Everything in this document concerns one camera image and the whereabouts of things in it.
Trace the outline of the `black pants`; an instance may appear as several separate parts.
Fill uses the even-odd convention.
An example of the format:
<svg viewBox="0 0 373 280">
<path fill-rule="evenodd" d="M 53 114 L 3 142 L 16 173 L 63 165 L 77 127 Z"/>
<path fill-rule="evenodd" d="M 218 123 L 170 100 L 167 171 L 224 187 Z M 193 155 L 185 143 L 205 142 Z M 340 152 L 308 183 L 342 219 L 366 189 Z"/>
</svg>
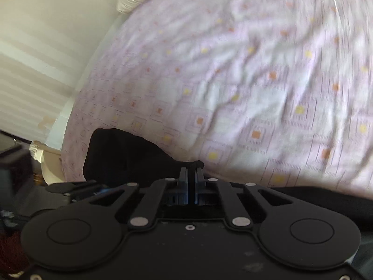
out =
<svg viewBox="0 0 373 280">
<path fill-rule="evenodd" d="M 200 160 L 178 161 L 156 144 L 123 130 L 96 129 L 83 165 L 87 181 L 117 187 L 137 182 L 150 186 L 163 178 L 178 178 L 181 168 L 192 175 L 204 168 Z M 360 248 L 352 265 L 367 279 L 372 279 L 372 201 L 319 187 L 280 187 L 278 192 L 333 210 L 350 218 L 362 234 Z"/>
</svg>

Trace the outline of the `pink patterned bed sheet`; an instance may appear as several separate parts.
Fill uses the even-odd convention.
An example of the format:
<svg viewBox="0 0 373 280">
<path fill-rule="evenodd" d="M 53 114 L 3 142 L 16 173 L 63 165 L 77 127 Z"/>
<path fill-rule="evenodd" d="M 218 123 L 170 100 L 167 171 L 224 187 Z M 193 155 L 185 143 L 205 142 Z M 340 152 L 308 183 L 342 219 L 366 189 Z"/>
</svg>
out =
<svg viewBox="0 0 373 280">
<path fill-rule="evenodd" d="M 372 0 L 148 0 L 78 94 L 62 143 L 118 128 L 215 178 L 372 197 Z"/>
</svg>

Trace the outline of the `wooden bed frame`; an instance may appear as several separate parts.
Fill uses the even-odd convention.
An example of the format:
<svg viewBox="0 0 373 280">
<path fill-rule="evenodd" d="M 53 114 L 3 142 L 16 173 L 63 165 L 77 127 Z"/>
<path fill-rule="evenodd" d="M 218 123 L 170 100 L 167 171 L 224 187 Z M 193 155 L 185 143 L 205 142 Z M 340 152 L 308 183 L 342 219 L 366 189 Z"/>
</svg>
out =
<svg viewBox="0 0 373 280">
<path fill-rule="evenodd" d="M 40 163 L 43 179 L 48 185 L 65 181 L 60 150 L 35 140 L 30 144 L 29 151 L 32 158 Z"/>
</svg>

